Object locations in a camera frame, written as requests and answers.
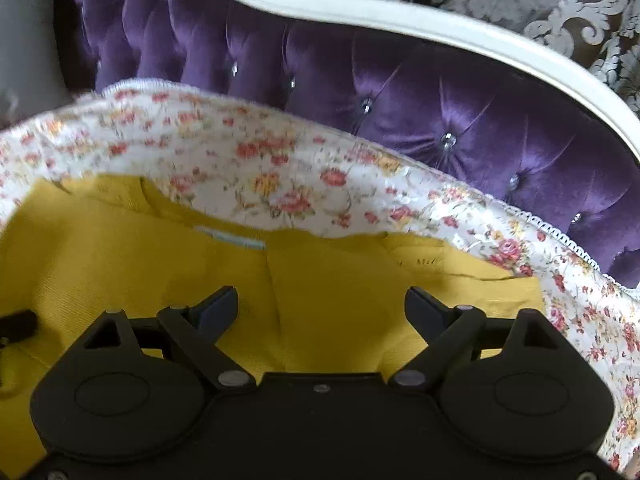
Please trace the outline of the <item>mustard yellow knit sweater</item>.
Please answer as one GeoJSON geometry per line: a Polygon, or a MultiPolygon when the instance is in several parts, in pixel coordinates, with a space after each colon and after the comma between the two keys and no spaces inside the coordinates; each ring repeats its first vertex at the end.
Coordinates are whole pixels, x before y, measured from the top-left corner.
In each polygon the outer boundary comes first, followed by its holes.
{"type": "Polygon", "coordinates": [[[1,311],[29,309],[40,323],[1,353],[3,472],[17,478],[43,456],[32,389],[103,311],[149,318],[226,285],[238,292],[239,315],[219,348],[255,377],[390,377],[424,348],[404,315],[414,286],[492,318],[544,306],[536,278],[436,238],[259,231],[179,206],[142,178],[41,180],[1,233],[1,311]]]}

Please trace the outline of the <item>purple tufted chaise backrest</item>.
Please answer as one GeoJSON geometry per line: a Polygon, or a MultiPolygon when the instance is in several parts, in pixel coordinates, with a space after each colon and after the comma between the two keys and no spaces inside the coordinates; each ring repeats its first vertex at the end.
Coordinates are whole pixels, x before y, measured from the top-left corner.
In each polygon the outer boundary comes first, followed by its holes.
{"type": "Polygon", "coordinates": [[[66,86],[180,82],[382,144],[536,214],[639,281],[639,164],[561,90],[438,42],[235,0],[54,0],[66,86]]]}

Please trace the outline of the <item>floral quilted bedspread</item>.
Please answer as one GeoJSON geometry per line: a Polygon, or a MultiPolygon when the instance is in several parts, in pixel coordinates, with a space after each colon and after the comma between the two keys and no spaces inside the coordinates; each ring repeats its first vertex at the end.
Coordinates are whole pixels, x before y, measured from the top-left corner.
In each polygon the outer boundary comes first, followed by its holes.
{"type": "Polygon", "coordinates": [[[552,323],[611,388],[604,457],[639,468],[639,293],[618,284],[571,230],[335,129],[159,79],[129,79],[1,133],[1,214],[38,178],[149,178],[218,219],[324,237],[403,232],[503,260],[540,281],[552,323]]]}

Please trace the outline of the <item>grey satin cushion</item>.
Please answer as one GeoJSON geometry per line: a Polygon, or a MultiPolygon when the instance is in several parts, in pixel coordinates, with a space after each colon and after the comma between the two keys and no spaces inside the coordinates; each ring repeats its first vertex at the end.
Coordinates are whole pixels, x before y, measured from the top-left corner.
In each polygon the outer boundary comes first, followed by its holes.
{"type": "Polygon", "coordinates": [[[1,127],[73,101],[63,79],[54,0],[1,0],[1,127]]]}

